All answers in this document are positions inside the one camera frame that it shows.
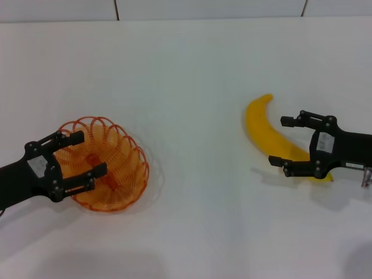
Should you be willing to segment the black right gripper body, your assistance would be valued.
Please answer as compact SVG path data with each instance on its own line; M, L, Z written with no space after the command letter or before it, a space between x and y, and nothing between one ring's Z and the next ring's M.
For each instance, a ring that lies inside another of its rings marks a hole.
M371 135L340 128L315 131L310 142L310 161L322 172L343 167L363 171L371 167Z

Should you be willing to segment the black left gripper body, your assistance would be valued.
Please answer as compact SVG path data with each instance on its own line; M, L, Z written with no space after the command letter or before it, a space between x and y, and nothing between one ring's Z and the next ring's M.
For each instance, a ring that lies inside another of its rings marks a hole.
M54 153L57 141L33 141L25 145L23 157L1 167L1 209L5 210L35 196L52 202L63 200L63 175Z

